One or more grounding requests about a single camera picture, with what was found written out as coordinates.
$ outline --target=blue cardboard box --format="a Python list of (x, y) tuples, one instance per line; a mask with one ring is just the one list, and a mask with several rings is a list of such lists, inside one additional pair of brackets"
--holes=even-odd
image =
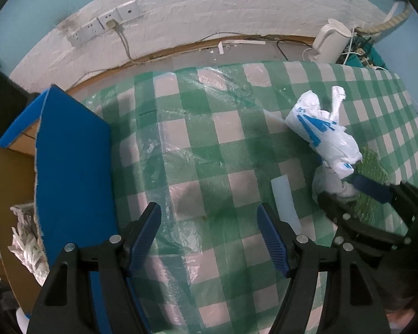
[[(54, 85), (0, 139), (0, 252), (25, 313), (31, 313), (40, 286), (8, 250), (17, 222), (9, 207), (34, 200), (52, 265), (66, 243), (96, 245), (118, 233), (110, 174), (109, 125)], [(98, 275), (91, 279), (101, 317)]]

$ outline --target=wooden strip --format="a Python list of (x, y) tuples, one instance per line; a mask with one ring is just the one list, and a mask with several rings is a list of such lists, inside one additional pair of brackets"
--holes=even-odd
[[(181, 54), (181, 53), (185, 53), (185, 52), (189, 52), (189, 51), (194, 51), (194, 50), (199, 50), (199, 49), (204, 49), (204, 48), (210, 48), (213, 46), (218, 46), (220, 41), (224, 41), (224, 40), (232, 40), (233, 38), (235, 39), (243, 39), (243, 40), (253, 40), (253, 39), (257, 39), (257, 40), (265, 40), (265, 41), (269, 41), (269, 42), (277, 42), (278, 40), (281, 41), (289, 41), (289, 42), (300, 42), (300, 43), (304, 43), (304, 44), (308, 44), (308, 45), (312, 45), (314, 42), (314, 38), (310, 37), (310, 36), (299, 36), (299, 35), (266, 35), (266, 36), (261, 36), (261, 35), (231, 35), (231, 36), (225, 36), (222, 38), (218, 38), (218, 39), (213, 39), (213, 40), (205, 40), (205, 41), (197, 41), (196, 43), (192, 43), (192, 44), (186, 44), (186, 45), (180, 45), (180, 46), (176, 46), (174, 48), (169, 48), (169, 49), (164, 49), (161, 51), (157, 51), (154, 52), (152, 54), (149, 55), (145, 55), (144, 57), (141, 57), (139, 59), (136, 59), (135, 62), (136, 63), (145, 63), (147, 61), (150, 60), (155, 60), (155, 59), (159, 59), (159, 58), (165, 58), (168, 57), (170, 55), (175, 55), (175, 54)], [(74, 95), (75, 93), (77, 93), (79, 90), (84, 89), (88, 86), (90, 86), (91, 84), (94, 84), (104, 78), (110, 77), (113, 74), (120, 72), (122, 70), (131, 68), (132, 66), (134, 66), (133, 62), (128, 62), (127, 64), (124, 64), (120, 67), (117, 68), (113, 68), (113, 69), (109, 69), (106, 70), (98, 75), (95, 75), (93, 77), (91, 77), (90, 79), (87, 79), (85, 81), (83, 81), (82, 83), (79, 83), (78, 85), (70, 88), (67, 93), (69, 95)]]

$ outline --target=white cloth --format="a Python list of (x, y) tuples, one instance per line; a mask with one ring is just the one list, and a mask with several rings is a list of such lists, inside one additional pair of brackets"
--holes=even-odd
[(317, 203), (317, 196), (322, 192), (328, 192), (343, 198), (344, 201), (351, 201), (356, 198), (358, 192), (348, 182), (342, 182), (339, 175), (333, 168), (324, 165), (316, 168), (312, 184), (312, 196)]

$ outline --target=blue cardboard panel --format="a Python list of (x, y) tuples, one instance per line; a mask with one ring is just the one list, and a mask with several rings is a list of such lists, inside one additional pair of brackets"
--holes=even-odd
[(45, 90), (41, 95), (34, 99), (12, 122), (0, 138), (0, 147), (7, 148), (24, 130), (32, 126), (36, 120), (39, 119), (43, 101), (45, 100), (48, 90)]
[(52, 265), (66, 243), (100, 244), (118, 232), (111, 186), (110, 127), (52, 86), (36, 139), (36, 205)]

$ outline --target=wall socket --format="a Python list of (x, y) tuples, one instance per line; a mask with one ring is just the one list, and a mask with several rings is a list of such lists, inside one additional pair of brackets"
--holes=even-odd
[(116, 9), (121, 16), (122, 23), (135, 19), (143, 14), (136, 0), (119, 5)]
[(67, 37), (68, 41), (75, 48), (78, 48), (83, 43), (91, 40), (95, 36), (101, 35), (104, 32), (104, 28), (98, 19), (91, 20), (88, 24), (77, 29), (74, 33)]
[(117, 23), (122, 22), (121, 15), (119, 14), (119, 11), (117, 9), (107, 11), (105, 14), (102, 14), (101, 16), (99, 16), (98, 20), (101, 23), (101, 25), (103, 26), (105, 31), (111, 30), (107, 26), (108, 21), (114, 20)]
[(111, 28), (108, 28), (107, 22), (114, 20), (119, 24), (126, 23), (127, 21), (136, 19), (142, 14), (143, 12), (139, 8), (138, 2), (136, 0), (132, 0), (107, 11), (98, 18), (93, 19), (85, 26), (77, 29), (74, 33), (68, 36), (67, 39), (71, 45), (75, 48), (79, 48), (79, 46), (91, 40), (95, 36), (111, 30)]

